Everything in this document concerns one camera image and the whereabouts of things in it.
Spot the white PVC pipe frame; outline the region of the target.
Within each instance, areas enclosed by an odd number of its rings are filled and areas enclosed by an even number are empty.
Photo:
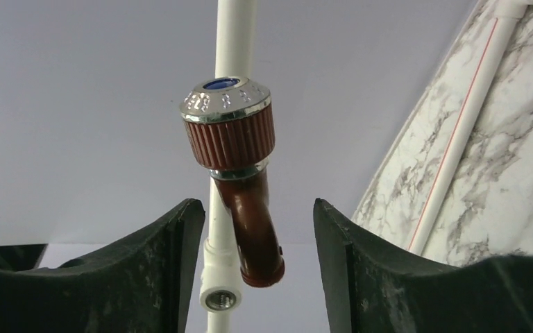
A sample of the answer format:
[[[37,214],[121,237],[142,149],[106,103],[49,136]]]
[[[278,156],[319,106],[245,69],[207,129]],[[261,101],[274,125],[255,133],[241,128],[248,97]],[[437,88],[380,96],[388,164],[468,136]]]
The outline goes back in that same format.
[[[528,5],[527,1],[497,3],[489,38],[408,245],[411,253],[420,255],[426,246],[503,54]],[[252,68],[256,12],[255,1],[218,3],[213,79],[225,76],[248,78]],[[209,235],[203,245],[200,303],[208,313],[208,331],[229,332],[231,314],[242,301],[242,285],[246,283],[240,271],[232,218],[212,177],[208,223]]]

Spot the brown water faucet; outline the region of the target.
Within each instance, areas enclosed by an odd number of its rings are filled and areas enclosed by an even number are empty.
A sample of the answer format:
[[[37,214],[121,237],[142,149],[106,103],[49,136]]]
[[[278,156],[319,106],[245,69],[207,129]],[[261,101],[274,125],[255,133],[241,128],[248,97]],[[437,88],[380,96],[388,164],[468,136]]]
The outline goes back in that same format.
[[[276,145],[270,90],[243,76],[199,83],[179,106],[192,152],[233,223],[243,281],[278,283],[285,262],[269,212],[267,165]]]

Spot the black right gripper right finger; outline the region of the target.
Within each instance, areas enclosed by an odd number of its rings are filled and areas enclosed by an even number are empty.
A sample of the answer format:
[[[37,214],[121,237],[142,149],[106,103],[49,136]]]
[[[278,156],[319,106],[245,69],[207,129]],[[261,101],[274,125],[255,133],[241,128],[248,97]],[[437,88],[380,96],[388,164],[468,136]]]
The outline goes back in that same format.
[[[533,332],[533,256],[458,268],[389,243],[326,200],[313,219],[331,332]]]

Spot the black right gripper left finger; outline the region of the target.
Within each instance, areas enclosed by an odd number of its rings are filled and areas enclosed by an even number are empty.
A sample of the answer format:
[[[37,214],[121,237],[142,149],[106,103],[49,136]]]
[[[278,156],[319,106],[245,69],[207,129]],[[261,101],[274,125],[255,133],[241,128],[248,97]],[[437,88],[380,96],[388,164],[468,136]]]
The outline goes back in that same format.
[[[204,221],[190,198],[58,268],[0,269],[0,332],[184,332]]]

